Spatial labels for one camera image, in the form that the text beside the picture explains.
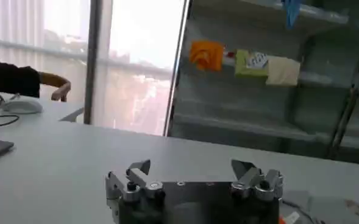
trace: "white table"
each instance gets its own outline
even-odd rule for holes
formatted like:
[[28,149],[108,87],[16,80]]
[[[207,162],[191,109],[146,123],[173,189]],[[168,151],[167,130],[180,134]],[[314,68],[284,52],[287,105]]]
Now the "white table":
[[70,122],[5,129],[0,140],[16,149],[0,157],[0,223],[112,223],[104,175],[142,159],[151,159],[150,174],[162,181],[232,181],[230,160],[251,161],[279,169],[286,190],[359,201],[355,164]]
[[[5,99],[10,99],[13,94],[0,93]],[[83,113],[83,103],[73,102],[56,102],[50,99],[37,99],[33,97],[21,96],[21,99],[38,100],[43,106],[43,112],[39,114],[22,114],[20,115],[20,121],[10,125],[9,127],[18,127],[19,125],[33,125],[35,122],[54,122],[54,121],[70,121],[74,122],[76,117]],[[9,114],[0,109],[0,115]]]

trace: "blue object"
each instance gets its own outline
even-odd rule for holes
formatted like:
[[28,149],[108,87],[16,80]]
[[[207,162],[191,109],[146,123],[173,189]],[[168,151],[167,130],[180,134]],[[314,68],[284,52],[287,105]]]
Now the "blue object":
[[300,12],[301,0],[281,0],[286,11],[286,27],[293,28],[293,24]]

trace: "orange part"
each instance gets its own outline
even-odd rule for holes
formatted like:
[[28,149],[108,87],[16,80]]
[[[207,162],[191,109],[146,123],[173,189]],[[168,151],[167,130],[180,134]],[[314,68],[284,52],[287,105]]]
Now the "orange part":
[[283,219],[280,217],[278,224],[286,224],[286,223],[285,223],[285,221],[283,221]]
[[198,69],[220,71],[224,46],[211,41],[195,41],[191,45],[190,61]]

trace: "white mouse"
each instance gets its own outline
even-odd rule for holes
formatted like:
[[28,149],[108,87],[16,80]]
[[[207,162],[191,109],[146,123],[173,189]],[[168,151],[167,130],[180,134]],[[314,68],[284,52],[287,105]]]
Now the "white mouse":
[[16,99],[3,103],[2,109],[14,114],[37,114],[43,111],[43,106],[35,100]]

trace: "beige cloth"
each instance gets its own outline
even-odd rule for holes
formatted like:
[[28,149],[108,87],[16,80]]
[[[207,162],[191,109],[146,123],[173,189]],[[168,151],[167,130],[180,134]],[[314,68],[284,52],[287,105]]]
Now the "beige cloth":
[[300,74],[300,63],[283,57],[268,55],[269,72],[267,85],[297,85]]

